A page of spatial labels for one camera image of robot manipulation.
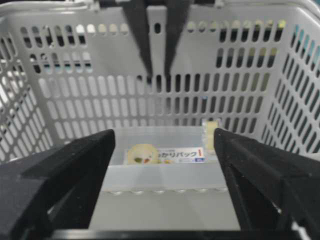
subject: cartoon character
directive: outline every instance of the cartoon character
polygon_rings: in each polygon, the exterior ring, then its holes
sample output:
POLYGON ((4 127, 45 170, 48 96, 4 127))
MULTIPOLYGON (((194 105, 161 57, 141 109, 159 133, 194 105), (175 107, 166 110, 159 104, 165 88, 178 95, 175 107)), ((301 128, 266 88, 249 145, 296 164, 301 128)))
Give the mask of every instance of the cartoon character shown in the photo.
POLYGON ((157 164, 158 150, 151 144, 137 144, 128 151, 128 164, 157 164))

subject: package label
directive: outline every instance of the package label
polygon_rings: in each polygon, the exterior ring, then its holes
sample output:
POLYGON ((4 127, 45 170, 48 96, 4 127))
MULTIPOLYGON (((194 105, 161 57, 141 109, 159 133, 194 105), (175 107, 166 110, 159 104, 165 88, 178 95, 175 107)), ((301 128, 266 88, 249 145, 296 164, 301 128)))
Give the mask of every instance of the package label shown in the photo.
MULTIPOLYGON (((157 148, 159 164, 189 164, 204 163, 203 147, 171 147, 157 148)), ((128 149, 124 153, 124 163, 126 164, 128 157, 128 149)))

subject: ventilation hole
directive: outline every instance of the ventilation hole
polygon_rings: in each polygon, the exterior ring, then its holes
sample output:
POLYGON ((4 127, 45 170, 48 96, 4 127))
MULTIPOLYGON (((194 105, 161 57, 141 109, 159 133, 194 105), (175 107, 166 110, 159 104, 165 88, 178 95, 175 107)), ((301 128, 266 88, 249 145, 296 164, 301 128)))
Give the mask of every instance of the ventilation hole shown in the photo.
POLYGON ((316 93, 315 93, 315 95, 314 95, 314 97, 313 97, 313 100, 312 100, 312 102, 311 102, 310 108, 309 108, 310 112, 312 112, 312 111, 314 110, 314 107, 315 107, 315 105, 316 105, 316 102, 317 102, 318 99, 319 99, 319 95, 320 95, 320 91, 317 90, 316 93))
POLYGON ((318 67, 316 69, 315 75, 316 75, 317 78, 320 76, 320 62, 319 62, 318 67))
POLYGON ((254 97, 253 96, 250 96, 247 100, 247 103, 246 103, 246 109, 245 109, 245 112, 246 113, 250 113, 251 111, 251 107, 253 105, 253 101, 254 101, 254 97))
POLYGON ((306 133, 305 133, 303 139, 302 139, 302 144, 305 144, 307 138, 309 137, 309 134, 310 134, 311 130, 312 130, 312 125, 310 124, 309 127, 306 130, 306 133))
POLYGON ((264 42, 268 42, 269 41, 273 25, 274 25, 274 21, 273 20, 269 20, 269 21, 266 22, 266 25, 265 25, 265 28, 264 28, 264 35, 263 35, 263 41, 264 42))
POLYGON ((306 95, 306 97, 305 97, 305 100, 304 100, 305 105, 307 105, 307 104, 309 103, 311 94, 314 92, 314 88, 315 88, 315 84, 312 83, 312 84, 310 85, 309 92, 307 93, 307 95, 306 95))
POLYGON ((116 36, 118 34, 118 27, 114 23, 110 24, 109 26, 109 32, 112 36, 116 36))
POLYGON ((64 70, 70 74, 73 72, 73 66, 71 65, 71 59, 68 53, 63 53, 62 55, 62 62, 64 66, 64 70))
POLYGON ((233 112, 234 104, 235 104, 235 97, 231 96, 230 100, 229 100, 228 113, 232 113, 233 112))
POLYGON ((208 100, 208 97, 207 96, 204 96, 202 97, 202 103, 201 103, 201 113, 202 114, 205 114, 207 111, 207 100, 208 100))
POLYGON ((184 91, 186 93, 190 91, 190 81, 191 81, 190 74, 186 74, 184 79, 184 91))
POLYGON ((289 76, 290 76, 290 73, 292 71, 293 66, 294 66, 294 59, 292 59, 291 62, 290 62, 290 66, 289 66, 288 72, 286 73, 286 79, 289 79, 289 76))
POLYGON ((290 56, 289 56, 289 54, 287 54, 286 59, 285 59, 285 61, 284 61, 283 69, 282 69, 282 73, 283 73, 283 74, 285 74, 285 72, 286 72, 289 58, 290 58, 290 56))
POLYGON ((264 64, 264 59, 265 59, 265 56, 266 56, 266 52, 267 52, 267 50, 266 50, 265 47, 263 47, 263 48, 260 49, 258 61, 257 61, 257 63, 256 63, 256 66, 257 66, 258 68, 261 68, 262 65, 264 64))
POLYGON ((276 55, 277 55, 277 49, 274 47, 270 50, 269 60, 267 63, 268 68, 271 68, 274 65, 276 55))
POLYGON ((213 85, 212 85, 212 90, 214 92, 218 91, 218 88, 219 88, 219 78, 220 78, 220 74, 219 73, 216 73, 214 75, 214 79, 213 79, 213 85))
POLYGON ((224 112, 225 101, 226 101, 226 97, 225 97, 225 96, 222 96, 222 97, 220 98, 219 113, 223 113, 223 112, 224 112))
POLYGON ((243 121, 242 121, 242 126, 241 126, 241 129, 240 129, 241 133, 244 133, 246 131, 247 123, 248 123, 248 118, 245 117, 243 119, 243 121))
POLYGON ((301 53, 300 53, 300 58, 303 58, 305 53, 306 53, 306 50, 307 50, 307 47, 308 47, 308 44, 309 44, 309 40, 310 40, 310 37, 309 35, 307 35, 304 39, 304 43, 302 45, 302 50, 301 50, 301 53))
POLYGON ((285 20, 280 20, 278 23, 277 23, 277 26, 276 26, 276 31, 275 31, 275 35, 274 35, 274 41, 275 42, 279 42, 280 39, 281 39, 281 36, 282 36, 282 33, 284 31, 284 28, 286 27, 286 21, 285 20))
POLYGON ((244 61, 244 55, 245 55, 245 49, 243 47, 241 47, 239 49, 238 58, 237 58, 237 61, 236 61, 236 67, 237 68, 241 68, 242 63, 244 61))
POLYGON ((23 27, 21 27, 20 32, 21 32, 25 46, 28 49, 30 49, 32 47, 32 44, 31 44, 31 40, 30 40, 30 37, 28 34, 28 30, 23 26, 23 27))
POLYGON ((249 54, 248 54, 248 58, 247 58, 247 62, 246 62, 246 66, 247 68, 250 68, 254 62, 254 57, 255 57, 255 52, 256 49, 254 47, 250 48, 249 50, 249 54))
POLYGON ((211 22, 210 27, 209 27, 210 32, 214 33, 217 30, 217 28, 218 28, 217 22, 215 22, 215 21, 211 22))
POLYGON ((129 33, 129 27, 126 23, 122 23, 121 26, 120 26, 120 32, 123 34, 123 35, 128 35, 129 33))
POLYGON ((316 64, 318 62, 318 59, 319 59, 319 55, 320 55, 320 46, 318 46, 316 48, 316 51, 315 51, 315 54, 314 54, 314 57, 313 57, 313 61, 311 63, 311 67, 310 67, 311 71, 313 71, 315 69, 315 66, 316 66, 316 64))
POLYGON ((49 86, 47 85, 47 82, 45 79, 43 78, 40 78, 39 79, 39 86, 42 90, 42 94, 45 98, 50 98, 51 97, 51 92, 50 92, 50 89, 49 89, 49 86))
POLYGON ((72 27, 70 25, 66 25, 64 29, 69 45, 71 45, 72 47, 75 46, 76 43, 72 27))
POLYGON ((223 22, 220 26, 220 42, 224 43, 227 37, 227 28, 229 26, 228 22, 223 22))
POLYGON ((279 104, 281 103, 282 97, 284 96, 284 91, 285 91, 285 85, 282 86, 282 89, 279 94, 279 99, 278 99, 279 104))
POLYGON ((164 112, 164 105, 163 104, 163 99, 161 97, 157 97, 155 99, 155 106, 156 106, 156 109, 155 109, 155 112, 158 114, 158 115, 162 115, 163 112, 164 112))
POLYGON ((224 75, 224 79, 223 79, 223 83, 222 83, 222 91, 228 90, 229 78, 230 78, 230 74, 226 73, 224 75))
POLYGON ((301 89, 301 91, 300 91, 300 97, 301 97, 301 98, 302 98, 302 97, 304 96, 304 94, 305 94, 305 91, 306 91, 306 89, 307 89, 308 83, 309 83, 309 77, 307 76, 306 79, 305 79, 305 81, 304 81, 303 87, 302 87, 302 89, 301 89))
POLYGON ((36 55, 34 55, 34 54, 31 54, 31 55, 30 55, 30 62, 31 62, 31 64, 33 65, 34 71, 35 71, 37 74, 41 73, 41 68, 40 68, 40 66, 39 66, 39 63, 38 63, 38 60, 37 60, 36 55))
POLYGON ((67 100, 65 102, 65 105, 66 105, 66 109, 67 109, 67 113, 69 114, 69 117, 71 119, 74 119, 76 117, 76 110, 75 110, 75 107, 74 107, 72 101, 67 100))
POLYGON ((307 123, 307 117, 304 117, 304 119, 303 119, 303 121, 302 121, 302 124, 301 124, 301 126, 300 126, 300 129, 299 129, 299 131, 298 131, 298 136, 300 137, 301 136, 301 134, 302 134, 302 131, 304 130, 304 128, 306 127, 306 123, 307 123))
POLYGON ((294 122, 294 128, 295 128, 295 129, 297 128, 298 123, 299 123, 301 117, 302 117, 302 110, 299 111, 299 113, 298 113, 298 115, 297 115, 297 117, 296 117, 296 120, 295 120, 295 122, 294 122))
POLYGON ((304 74, 305 72, 302 70, 301 73, 300 73, 300 76, 298 78, 298 81, 296 83, 296 86, 295 86, 295 90, 298 91, 299 87, 300 87, 300 84, 302 83, 302 79, 304 78, 304 74))
POLYGON ((162 92, 162 77, 161 75, 157 75, 156 78, 156 89, 157 89, 157 92, 158 93, 161 93, 162 92))
POLYGON ((224 49, 219 48, 216 56, 216 67, 220 68, 222 66, 222 61, 223 61, 223 56, 224 56, 224 49))
POLYGON ((167 93, 170 93, 171 92, 171 76, 170 75, 168 75, 168 76, 166 76, 165 77, 165 85, 166 85, 166 92, 167 93))
POLYGON ((88 52, 83 52, 82 53, 82 59, 83 59, 83 64, 84 68, 88 73, 91 73, 93 71, 92 69, 92 64, 91 64, 91 56, 88 52))
POLYGON ((317 137, 317 134, 314 132, 309 143, 307 144, 307 147, 306 147, 306 152, 309 153, 310 152, 310 148, 312 147, 313 143, 315 142, 316 140, 316 137, 317 137))
MULTIPOLYGON (((102 76, 99 78, 100 78, 100 80, 99 80, 100 86, 105 85, 105 79, 102 76)), ((127 76, 126 82, 127 82, 128 93, 130 95, 134 95, 135 94, 135 79, 132 76, 127 76)))
POLYGON ((60 62, 58 59, 58 55, 54 52, 51 54, 51 58, 52 58, 52 63, 53 63, 55 71, 57 73, 60 73, 61 72, 61 65, 60 65, 60 62))
POLYGON ((51 30, 50 30, 50 28, 48 26, 44 26, 43 27, 43 35, 45 37, 47 46, 49 48, 53 48, 55 46, 55 44, 53 42, 51 30))
POLYGON ((188 97, 184 98, 183 106, 184 106, 183 112, 185 114, 187 114, 189 112, 189 98, 188 97))
POLYGON ((240 28, 240 22, 238 20, 234 21, 231 26, 231 36, 230 41, 234 43, 237 40, 238 30, 240 28))
POLYGON ((44 71, 45 71, 47 74, 52 74, 53 68, 52 68, 52 66, 51 66, 50 63, 49 63, 47 54, 46 54, 46 53, 41 53, 41 55, 40 55, 40 60, 41 60, 41 62, 42 62, 42 66, 43 66, 44 71))
POLYGON ((149 98, 147 101, 147 112, 149 116, 154 116, 155 112, 155 99, 153 97, 149 98))
POLYGON ((243 106, 243 104, 244 104, 244 97, 243 96, 241 96, 241 97, 239 97, 239 101, 238 101, 238 106, 237 106, 237 109, 236 109, 236 112, 237 113, 241 113, 241 111, 242 111, 242 106, 243 106))
POLYGON ((256 105, 255 105, 255 109, 254 109, 254 112, 257 114, 260 112, 260 109, 261 109, 261 105, 262 105, 262 101, 263 101, 263 97, 262 96, 259 96, 257 101, 256 101, 256 105))
POLYGON ((238 129, 238 124, 239 124, 239 118, 236 117, 233 121, 233 128, 232 128, 232 132, 233 133, 236 133, 237 132, 237 129, 238 129))
POLYGON ((80 92, 82 94, 82 96, 86 97, 88 96, 89 92, 88 92, 88 86, 87 86, 87 81, 86 79, 83 77, 83 76, 80 76, 78 78, 78 85, 79 85, 79 88, 80 88, 80 92))
POLYGON ((299 31, 299 26, 295 25, 294 26, 294 30, 293 30, 293 34, 292 34, 291 44, 290 44, 291 48, 294 46, 294 43, 295 43, 296 38, 297 38, 298 31, 299 31))
POLYGON ((232 61, 233 61, 233 58, 234 58, 234 49, 233 48, 230 48, 229 51, 228 51, 228 56, 227 56, 227 59, 226 59, 226 67, 227 68, 230 68, 232 66, 232 61))
POLYGON ((211 104, 210 104, 210 113, 214 113, 216 109, 216 97, 212 96, 211 97, 211 104))
POLYGON ((3 52, 2 52, 3 56, 1 57, 1 59, 3 59, 3 57, 4 57, 7 60, 11 60, 12 57, 11 57, 11 55, 9 53, 9 50, 7 48, 7 45, 6 45, 5 40, 4 40, 3 37, 0 40, 0 44, 1 44, 1 47, 2 47, 2 50, 3 50, 3 52))
POLYGON ((254 92, 257 89, 258 82, 259 82, 259 76, 260 76, 260 73, 258 73, 258 72, 253 75, 252 84, 251 84, 251 91, 252 92, 254 92))
POLYGON ((97 96, 98 95, 98 88, 97 88, 97 84, 96 84, 95 78, 93 76, 89 76, 87 83, 89 85, 89 89, 90 89, 91 95, 92 96, 97 96))
POLYGON ((226 130, 229 130, 229 125, 230 125, 230 117, 227 117, 224 123, 224 127, 226 130))
POLYGON ((197 73, 194 76, 194 85, 193 85, 193 89, 195 92, 198 92, 200 90, 200 74, 197 73))
POLYGON ((318 144, 315 146, 314 150, 312 153, 317 154, 319 152, 320 149, 320 141, 318 142, 318 144))
POLYGON ((244 74, 243 76, 243 82, 242 82, 242 86, 241 86, 241 91, 244 92, 247 90, 247 87, 248 87, 248 83, 249 83, 249 77, 250 77, 250 74, 249 73, 246 73, 244 74))
POLYGON ((65 45, 65 41, 64 41, 64 38, 62 36, 61 28, 59 26, 55 26, 54 27, 54 32, 55 32, 56 40, 57 40, 59 46, 63 47, 65 45))
POLYGON ((42 48, 43 43, 40 37, 39 29, 36 26, 32 27, 32 33, 34 36, 34 41, 37 47, 42 48))
POLYGON ((179 93, 181 91, 181 75, 175 75, 175 91, 179 93))
POLYGON ((78 35, 78 40, 80 45, 86 45, 85 38, 85 28, 83 25, 79 24, 75 27, 76 34, 78 35))
POLYGON ((252 26, 252 23, 250 21, 245 21, 243 23, 243 29, 242 29, 242 35, 241 35, 241 41, 246 42, 248 40, 249 30, 252 26))
POLYGON ((189 33, 193 33, 196 30, 196 24, 193 21, 188 22, 186 29, 189 33))
POLYGON ((174 106, 175 106, 175 114, 179 114, 180 113, 180 98, 176 97, 174 100, 174 106))
POLYGON ((314 48, 315 48, 315 41, 312 40, 312 41, 311 41, 311 44, 310 44, 310 47, 309 47, 309 51, 308 51, 307 56, 306 56, 306 58, 305 58, 305 64, 308 64, 308 63, 309 63, 309 60, 310 60, 310 58, 311 58, 311 56, 312 56, 312 53, 313 53, 313 51, 314 51, 314 48))
POLYGON ((188 125, 188 118, 184 118, 182 120, 182 126, 187 126, 188 125))
POLYGON ((157 22, 156 24, 154 24, 154 32, 156 34, 161 33, 161 24, 160 23, 157 22))
POLYGON ((304 30, 301 30, 300 31, 300 34, 299 34, 299 38, 298 38, 298 42, 295 46, 295 52, 297 53, 299 51, 299 48, 301 46, 301 42, 303 41, 304 39, 304 34, 305 34, 305 31, 304 30))
POLYGON ((270 74, 265 73, 263 76, 263 80, 262 80, 262 84, 261 84, 261 88, 260 88, 261 92, 264 92, 267 89, 269 78, 270 78, 270 74))
POLYGON ((253 42, 258 41, 262 26, 263 26, 262 21, 260 21, 260 20, 255 21, 254 28, 253 28, 253 34, 252 34, 252 41, 253 42))
MULTIPOLYGON (((129 100, 129 106, 130 106, 130 114, 132 116, 137 116, 137 105, 136 105, 136 100, 131 98, 129 100)), ((110 109, 110 105, 109 105, 109 100, 108 99, 103 99, 102 100, 102 108, 103 108, 103 112, 104 115, 106 117, 110 117, 111 116, 111 109, 110 109)))
POLYGON ((89 24, 88 26, 86 26, 86 31, 93 37, 96 35, 96 28, 93 24, 89 24))
POLYGON ((78 52, 73 52, 71 57, 72 57, 73 66, 74 66, 75 71, 77 73, 82 73, 83 72, 83 66, 82 66, 82 63, 81 63, 80 54, 78 52))
POLYGON ((179 118, 174 119, 174 125, 179 126, 179 118))
POLYGON ((145 82, 143 77, 141 75, 136 76, 135 83, 136 83, 137 93, 140 95, 143 95, 145 91, 145 82))
POLYGON ((297 63, 296 66, 295 66, 294 73, 293 73, 292 78, 291 78, 291 85, 293 85, 295 83, 296 76, 298 75, 298 71, 299 71, 299 64, 297 63))
POLYGON ((192 113, 196 114, 197 112, 198 112, 198 98, 195 96, 193 98, 192 113))
POLYGON ((233 77, 233 82, 232 82, 232 91, 236 91, 238 89, 239 78, 240 78, 240 74, 235 73, 233 77))
POLYGON ((198 24, 198 29, 200 33, 204 33, 206 31, 207 28, 207 23, 205 21, 201 21, 198 24))
POLYGON ((204 75, 204 82, 203 82, 203 91, 207 92, 209 90, 210 85, 210 73, 206 73, 204 75))

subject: white plastic basket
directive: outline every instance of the white plastic basket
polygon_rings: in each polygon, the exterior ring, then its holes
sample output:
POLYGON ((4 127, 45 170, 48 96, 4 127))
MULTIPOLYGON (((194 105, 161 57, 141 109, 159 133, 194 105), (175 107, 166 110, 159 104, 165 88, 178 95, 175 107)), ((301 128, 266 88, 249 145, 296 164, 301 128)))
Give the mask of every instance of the white plastic basket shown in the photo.
POLYGON ((166 8, 147 8, 154 77, 120 7, 0 7, 0 159, 108 128, 223 126, 295 153, 320 149, 320 11, 310 0, 192 5, 170 79, 166 8))

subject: yellow cartoon face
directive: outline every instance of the yellow cartoon face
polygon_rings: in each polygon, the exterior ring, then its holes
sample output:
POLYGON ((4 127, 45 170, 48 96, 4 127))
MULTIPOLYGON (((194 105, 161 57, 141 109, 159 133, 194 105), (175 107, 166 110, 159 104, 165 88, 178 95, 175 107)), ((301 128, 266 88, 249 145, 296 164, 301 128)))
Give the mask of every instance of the yellow cartoon face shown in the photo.
POLYGON ((157 164, 158 150, 151 144, 137 144, 128 151, 128 164, 157 164))

